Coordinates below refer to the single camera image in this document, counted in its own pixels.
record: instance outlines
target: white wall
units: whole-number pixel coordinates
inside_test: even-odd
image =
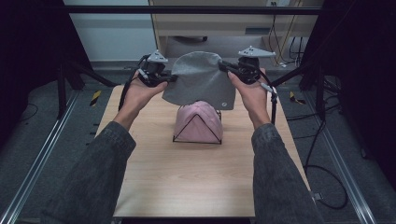
[[[64,0],[65,5],[147,6],[148,0]],[[131,61],[156,49],[149,14],[70,14],[90,61]]]

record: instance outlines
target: black strap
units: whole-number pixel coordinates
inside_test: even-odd
[[[123,106],[123,103],[125,101],[126,92],[129,90],[129,87],[131,86],[131,83],[134,80],[134,73],[136,73],[136,71],[137,71],[137,68],[132,70],[131,76],[125,82],[124,88],[122,89],[122,94],[121,94],[121,98],[120,98],[120,105],[119,105],[119,111],[121,110],[121,108]]]
[[[272,113],[271,113],[271,123],[275,124],[275,120],[276,120],[276,104],[277,104],[277,94],[274,91],[274,87],[270,81],[270,79],[268,78],[267,75],[264,74],[264,72],[259,69],[260,73],[262,74],[262,77],[264,77],[265,81],[267,81],[268,86],[273,90],[273,92],[271,92],[271,102],[272,102]]]

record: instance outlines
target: aluminum rail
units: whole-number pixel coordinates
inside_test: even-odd
[[[312,111],[315,111],[314,107],[314,99],[312,96],[306,92],[304,92],[304,98],[307,99],[308,105]],[[318,116],[315,116],[318,125],[321,120]],[[332,158],[332,163],[334,164],[337,173],[340,176],[341,181],[344,183],[346,187],[346,192],[349,196],[349,200],[355,208],[356,214],[358,215],[359,220],[363,224],[376,224],[375,217],[364,199],[363,194],[361,193],[361,189],[359,188],[355,178],[352,173],[350,173],[349,168],[347,167],[347,163],[344,160],[343,156],[340,153],[337,145],[332,139],[332,135],[330,131],[324,127],[323,136],[325,144],[328,146],[330,157]]]
[[[26,203],[26,200],[28,199],[33,187],[35,186],[35,182],[40,176],[41,171],[43,170],[43,167],[46,164],[46,161],[50,156],[52,149],[54,148],[62,130],[64,129],[64,125],[68,121],[70,114],[74,109],[79,92],[74,91],[72,93],[73,94],[69,98],[67,109],[64,112],[64,115],[55,122],[55,125],[53,126],[52,131],[50,132],[46,142],[44,143],[37,157],[35,158],[35,162],[30,168],[29,173],[23,180],[20,189],[14,196],[6,212],[1,216],[1,224],[12,224],[15,223],[15,221],[17,220],[18,215],[20,214],[24,204]]]
[[[324,15],[344,13],[343,8],[323,7],[199,7],[199,6],[44,6],[45,12],[97,14],[239,14],[239,15]]]

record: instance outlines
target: hand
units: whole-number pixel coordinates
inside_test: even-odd
[[[168,85],[167,82],[163,82],[157,87],[147,87],[139,78],[136,78],[137,75],[138,72],[134,74],[134,80],[126,92],[125,101],[120,112],[113,119],[113,121],[116,121],[128,131],[139,111],[146,106],[153,96],[164,91]]]
[[[242,102],[247,109],[254,129],[256,130],[265,123],[270,123],[271,120],[267,112],[267,91],[260,85],[260,83],[256,82],[251,85],[247,85],[239,80],[239,78],[232,72],[228,72],[228,77],[241,94]],[[261,77],[259,81],[266,83],[263,77]]]

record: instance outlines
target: pink cloth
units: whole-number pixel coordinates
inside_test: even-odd
[[[207,102],[197,101],[177,111],[175,141],[221,143],[222,136],[219,114]]]

